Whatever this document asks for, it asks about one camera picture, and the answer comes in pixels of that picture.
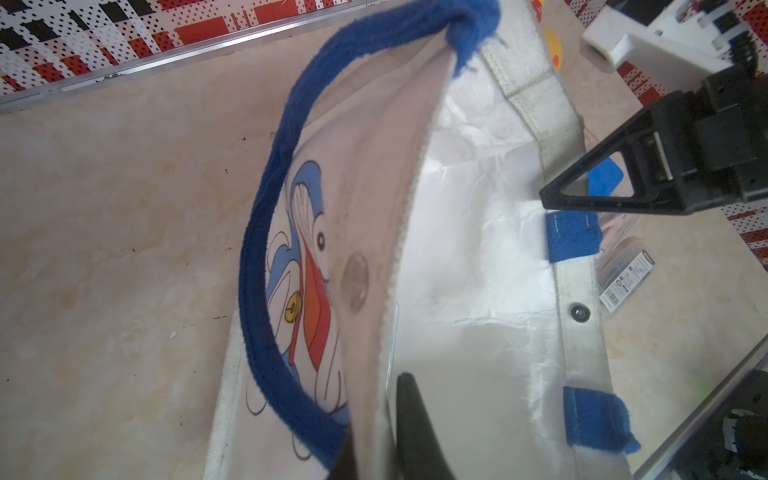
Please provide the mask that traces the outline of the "left gripper own finger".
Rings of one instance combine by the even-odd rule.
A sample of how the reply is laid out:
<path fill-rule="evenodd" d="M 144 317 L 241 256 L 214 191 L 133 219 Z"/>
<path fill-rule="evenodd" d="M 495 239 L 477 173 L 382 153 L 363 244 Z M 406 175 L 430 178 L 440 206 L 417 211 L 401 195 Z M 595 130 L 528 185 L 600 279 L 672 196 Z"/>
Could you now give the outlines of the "left gripper own finger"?
<path fill-rule="evenodd" d="M 331 467 L 330 479 L 453 479 L 416 378 L 398 375 L 395 415 L 388 418 L 386 398 L 372 410 L 352 414 L 349 433 Z"/>

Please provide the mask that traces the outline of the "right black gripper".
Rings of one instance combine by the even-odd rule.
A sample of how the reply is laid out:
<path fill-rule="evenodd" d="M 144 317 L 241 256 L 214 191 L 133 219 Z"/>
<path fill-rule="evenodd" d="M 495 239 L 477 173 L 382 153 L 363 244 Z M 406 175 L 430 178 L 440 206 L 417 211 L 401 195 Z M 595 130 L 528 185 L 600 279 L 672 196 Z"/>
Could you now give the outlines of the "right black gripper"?
<path fill-rule="evenodd" d="M 642 108 L 541 190 L 547 210 L 690 215 L 727 201 L 767 198 L 767 77 L 732 66 L 703 82 L 707 115 L 690 93 Z"/>

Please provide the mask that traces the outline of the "clear case barcode label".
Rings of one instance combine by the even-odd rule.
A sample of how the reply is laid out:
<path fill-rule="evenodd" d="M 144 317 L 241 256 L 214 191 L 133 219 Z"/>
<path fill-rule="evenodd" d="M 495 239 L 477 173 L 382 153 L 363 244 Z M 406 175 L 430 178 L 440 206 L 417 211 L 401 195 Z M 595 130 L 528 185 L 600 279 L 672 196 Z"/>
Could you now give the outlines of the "clear case barcode label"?
<path fill-rule="evenodd" d="M 604 315 L 613 316 L 637 291 L 656 266 L 656 255 L 642 240 L 628 237 L 598 259 L 599 301 Z"/>

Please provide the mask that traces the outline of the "white canvas bag blue handles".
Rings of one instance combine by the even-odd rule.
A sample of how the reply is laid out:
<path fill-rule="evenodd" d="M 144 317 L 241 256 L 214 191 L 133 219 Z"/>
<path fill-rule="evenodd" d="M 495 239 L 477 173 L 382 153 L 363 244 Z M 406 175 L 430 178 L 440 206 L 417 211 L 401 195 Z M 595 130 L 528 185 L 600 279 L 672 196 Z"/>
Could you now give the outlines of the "white canvas bag blue handles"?
<path fill-rule="evenodd" d="M 416 378 L 453 479 L 627 479 L 583 125 L 525 1 L 385 1 L 290 91 L 240 253 L 207 479 L 330 479 Z"/>

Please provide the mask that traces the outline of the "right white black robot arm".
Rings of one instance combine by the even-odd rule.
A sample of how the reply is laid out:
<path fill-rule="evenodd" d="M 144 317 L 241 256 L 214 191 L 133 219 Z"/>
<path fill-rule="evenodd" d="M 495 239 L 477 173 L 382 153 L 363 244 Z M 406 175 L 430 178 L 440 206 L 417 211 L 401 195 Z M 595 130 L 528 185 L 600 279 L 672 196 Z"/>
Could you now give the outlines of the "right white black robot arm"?
<path fill-rule="evenodd" d="M 728 1 L 610 1 L 581 37 L 606 71 L 631 63 L 669 93 L 540 192 L 548 210 L 689 215 L 767 196 L 767 79 Z"/>

